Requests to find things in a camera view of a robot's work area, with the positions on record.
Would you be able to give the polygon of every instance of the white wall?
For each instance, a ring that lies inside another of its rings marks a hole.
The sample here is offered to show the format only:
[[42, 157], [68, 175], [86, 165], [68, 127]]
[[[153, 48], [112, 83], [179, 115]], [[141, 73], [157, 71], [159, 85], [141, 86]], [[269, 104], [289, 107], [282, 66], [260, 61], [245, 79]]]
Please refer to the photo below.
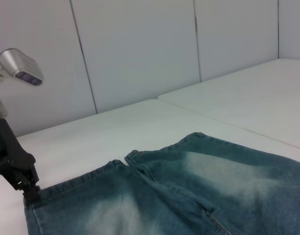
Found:
[[203, 80], [277, 59], [277, 0], [195, 0], [195, 5]]
[[279, 56], [300, 59], [300, 0], [279, 0]]
[[6, 79], [7, 121], [24, 135], [95, 114], [68, 0], [0, 1], [0, 52], [16, 47], [40, 65], [40, 87]]
[[73, 0], [98, 112], [199, 83], [192, 0]]

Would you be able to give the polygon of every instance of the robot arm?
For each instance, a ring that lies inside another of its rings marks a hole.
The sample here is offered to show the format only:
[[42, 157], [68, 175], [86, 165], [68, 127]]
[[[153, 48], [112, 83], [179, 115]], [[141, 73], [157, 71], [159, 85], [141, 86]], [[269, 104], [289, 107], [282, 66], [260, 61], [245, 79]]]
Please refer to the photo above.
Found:
[[[43, 82], [43, 75], [38, 64], [19, 51], [11, 48], [0, 54], [0, 82], [4, 77], [12, 77], [33, 86]], [[26, 200], [37, 200], [39, 181], [34, 167], [35, 158], [23, 150], [9, 127], [5, 117], [7, 112], [0, 100], [0, 175], [2, 175], [15, 190], [23, 190]]]

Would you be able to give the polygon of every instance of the panel seam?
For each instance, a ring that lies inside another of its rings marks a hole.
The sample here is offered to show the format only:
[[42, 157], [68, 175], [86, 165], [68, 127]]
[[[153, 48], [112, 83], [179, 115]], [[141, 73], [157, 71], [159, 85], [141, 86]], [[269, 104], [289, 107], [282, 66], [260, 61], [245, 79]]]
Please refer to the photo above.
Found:
[[279, 59], [279, 0], [277, 0], [277, 58]]
[[195, 15], [195, 33], [196, 33], [196, 43], [197, 43], [199, 79], [200, 79], [200, 82], [202, 82], [201, 66], [200, 66], [200, 50], [199, 50], [199, 41], [198, 41], [198, 21], [197, 21], [197, 15], [196, 15], [196, 2], [195, 2], [195, 0], [193, 0], [193, 5], [194, 5], [194, 15]]
[[86, 69], [86, 73], [87, 73], [87, 77], [88, 77], [88, 81], [89, 81], [89, 87], [90, 87], [90, 91], [91, 91], [91, 95], [92, 95], [92, 99], [93, 99], [93, 104], [95, 106], [96, 114], [98, 114], [96, 99], [95, 99], [95, 95], [93, 94], [93, 89], [92, 89], [92, 85], [91, 85], [91, 79], [90, 79], [90, 76], [89, 76], [88, 67], [87, 67], [87, 63], [86, 63], [86, 58], [85, 58], [85, 55], [84, 55], [84, 52], [83, 52], [83, 48], [82, 48], [82, 44], [81, 44], [80, 34], [79, 34], [78, 26], [77, 26], [77, 21], [76, 21], [76, 16], [75, 16], [75, 12], [74, 12], [74, 7], [73, 7], [72, 0], [70, 0], [70, 6], [71, 6], [71, 10], [72, 10], [74, 24], [75, 24], [75, 27], [76, 27], [76, 32], [77, 32], [77, 37], [78, 37], [78, 41], [79, 41], [79, 45], [80, 45], [82, 59], [83, 59], [83, 62], [85, 64], [85, 69]]

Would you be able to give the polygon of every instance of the camera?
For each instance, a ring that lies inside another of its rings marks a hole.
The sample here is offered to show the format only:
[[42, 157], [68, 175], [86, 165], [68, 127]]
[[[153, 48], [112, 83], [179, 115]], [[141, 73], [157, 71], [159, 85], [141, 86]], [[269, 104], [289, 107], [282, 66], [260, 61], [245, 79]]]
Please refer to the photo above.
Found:
[[0, 76], [11, 76], [33, 86], [41, 85], [44, 80], [37, 62], [16, 48], [0, 53]]

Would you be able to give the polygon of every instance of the blue denim jeans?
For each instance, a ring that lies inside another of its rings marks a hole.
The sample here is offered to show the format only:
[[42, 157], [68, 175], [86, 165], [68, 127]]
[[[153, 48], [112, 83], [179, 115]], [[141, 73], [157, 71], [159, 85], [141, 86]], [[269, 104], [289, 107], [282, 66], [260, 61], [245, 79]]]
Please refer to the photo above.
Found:
[[300, 163], [193, 133], [25, 202], [30, 235], [300, 235]]

